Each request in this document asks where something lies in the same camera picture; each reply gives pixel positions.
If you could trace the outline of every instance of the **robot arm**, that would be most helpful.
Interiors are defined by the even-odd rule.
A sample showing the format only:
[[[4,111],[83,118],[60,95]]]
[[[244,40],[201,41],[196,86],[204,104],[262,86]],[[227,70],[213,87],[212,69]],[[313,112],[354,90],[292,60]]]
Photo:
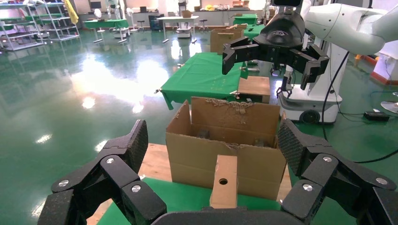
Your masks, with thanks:
[[[398,39],[398,5],[393,10],[360,8],[343,4],[310,7],[306,28],[317,37],[347,51],[370,55],[386,42]]]

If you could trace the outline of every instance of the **white table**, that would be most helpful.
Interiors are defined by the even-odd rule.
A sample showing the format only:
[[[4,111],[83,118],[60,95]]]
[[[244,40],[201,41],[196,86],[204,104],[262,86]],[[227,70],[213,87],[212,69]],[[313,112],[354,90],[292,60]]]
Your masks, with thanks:
[[[182,16],[165,16],[165,17],[160,17],[157,18],[157,20],[162,20],[163,21],[163,32],[164,32],[164,41],[163,43],[168,42],[168,39],[166,39],[166,25],[165,23],[169,22],[169,23],[192,23],[193,26],[193,39],[192,39],[192,43],[196,42],[196,38],[195,38],[195,19],[199,18],[199,16],[197,15],[193,15],[190,18],[183,18]]]

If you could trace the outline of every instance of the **silver screw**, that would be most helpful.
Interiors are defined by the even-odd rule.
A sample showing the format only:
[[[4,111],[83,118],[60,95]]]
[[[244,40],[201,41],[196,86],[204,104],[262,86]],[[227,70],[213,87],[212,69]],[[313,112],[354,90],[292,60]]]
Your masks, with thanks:
[[[68,183],[69,183],[69,180],[63,180],[63,181],[61,181],[61,182],[58,184],[58,186],[64,187],[64,186],[66,186]]]
[[[113,158],[109,158],[109,159],[107,159],[107,163],[108,163],[108,164],[111,164],[113,161],[114,161],[114,159],[113,159]]]
[[[140,185],[134,185],[134,186],[131,188],[131,191],[134,192],[134,193],[136,193],[136,192],[138,192],[138,191],[140,191],[140,190],[141,190],[141,186],[140,186]]]
[[[304,190],[306,190],[306,191],[312,191],[312,186],[311,185],[309,185],[309,184],[304,184],[303,185],[303,188],[304,188]]]
[[[380,178],[380,177],[376,178],[376,181],[381,183],[381,184],[384,184],[384,185],[388,184],[388,182],[385,179]]]
[[[326,162],[331,162],[332,161],[332,159],[329,158],[329,157],[323,157],[323,160],[325,160]]]

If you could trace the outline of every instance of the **green floor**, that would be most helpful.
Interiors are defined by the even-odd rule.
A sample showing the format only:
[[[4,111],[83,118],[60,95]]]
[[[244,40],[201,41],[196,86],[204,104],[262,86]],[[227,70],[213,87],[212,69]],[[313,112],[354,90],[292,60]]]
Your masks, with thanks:
[[[210,34],[197,36],[191,44],[169,32],[170,41],[162,44],[163,33],[141,32],[118,45],[106,33],[105,43],[96,45],[94,34],[84,31],[80,39],[62,45],[0,55],[0,224],[35,224],[51,184],[94,159],[101,144],[128,133],[137,119],[147,121],[150,142],[165,144],[166,125],[179,105],[169,111],[162,94],[154,91],[177,70],[177,63],[209,51]],[[381,109],[380,101],[397,100],[390,93],[371,99],[370,92],[383,87],[369,80],[370,66],[362,62],[357,69],[352,60],[341,85],[344,112]],[[274,89],[280,78],[271,81]],[[322,135],[318,125],[298,127]],[[367,160],[397,148],[397,128],[397,119],[367,125],[339,115],[327,133],[343,156]],[[366,166],[398,183],[397,163],[393,156]],[[335,202],[324,205],[316,220],[344,218]]]

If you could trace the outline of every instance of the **yellow object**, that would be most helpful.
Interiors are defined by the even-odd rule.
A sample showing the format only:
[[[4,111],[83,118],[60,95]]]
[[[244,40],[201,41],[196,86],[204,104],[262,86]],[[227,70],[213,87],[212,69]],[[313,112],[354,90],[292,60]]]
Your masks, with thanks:
[[[77,14],[76,14],[75,10],[73,9],[72,4],[70,3],[69,0],[65,0],[65,6],[66,6],[66,9],[68,10],[70,20],[72,21],[72,23],[74,25],[76,25],[76,23],[79,21],[79,17],[77,16]]]
[[[207,11],[214,11],[214,8],[213,8],[212,5],[207,5],[207,6],[205,7],[205,10],[207,10]]]

